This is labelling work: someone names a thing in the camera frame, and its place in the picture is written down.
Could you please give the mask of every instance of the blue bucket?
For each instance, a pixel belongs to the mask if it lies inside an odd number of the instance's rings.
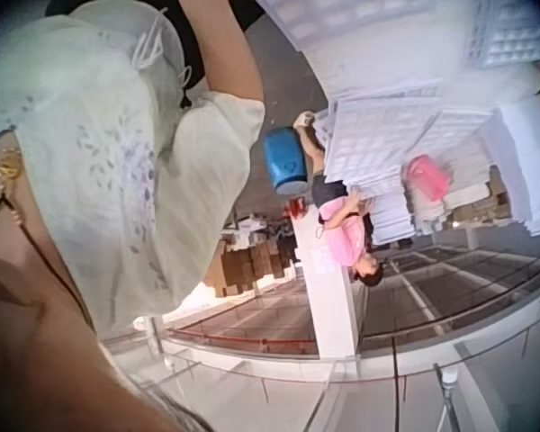
[[[264,154],[266,169],[277,194],[300,194],[308,189],[304,154],[292,128],[269,131],[264,136]]]

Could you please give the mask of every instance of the sleeve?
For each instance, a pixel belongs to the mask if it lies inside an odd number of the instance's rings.
[[[209,92],[181,119],[171,154],[157,164],[157,258],[176,307],[203,279],[233,203],[265,108]]]

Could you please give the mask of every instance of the necklace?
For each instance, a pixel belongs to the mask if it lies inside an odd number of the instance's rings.
[[[32,245],[42,263],[48,268],[56,280],[68,291],[70,296],[76,302],[78,308],[84,315],[86,324],[94,330],[94,323],[92,317],[88,312],[88,308],[80,295],[80,292],[72,287],[70,284],[59,275],[54,266],[44,255],[44,252],[38,246],[38,243],[32,238],[32,235],[24,224],[24,215],[19,206],[14,203],[13,196],[16,189],[16,180],[22,175],[23,161],[22,153],[18,148],[5,148],[2,150],[2,157],[0,158],[0,211],[6,207],[13,217],[14,222],[22,231],[22,234],[26,237],[28,242]]]

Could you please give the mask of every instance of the white pillar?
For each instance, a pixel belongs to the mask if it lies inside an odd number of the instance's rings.
[[[325,236],[317,238],[318,209],[292,220],[304,270],[320,358],[354,356],[358,342],[354,299],[346,267],[336,263]]]
[[[466,228],[466,241],[468,242],[468,248],[474,250],[478,247],[478,237],[474,228]]]

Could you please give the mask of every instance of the black shorts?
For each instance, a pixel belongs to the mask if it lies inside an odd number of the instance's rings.
[[[348,196],[348,190],[342,183],[342,180],[332,183],[325,182],[326,177],[322,172],[315,174],[312,179],[312,200],[314,200],[314,204],[318,208],[341,196]]]

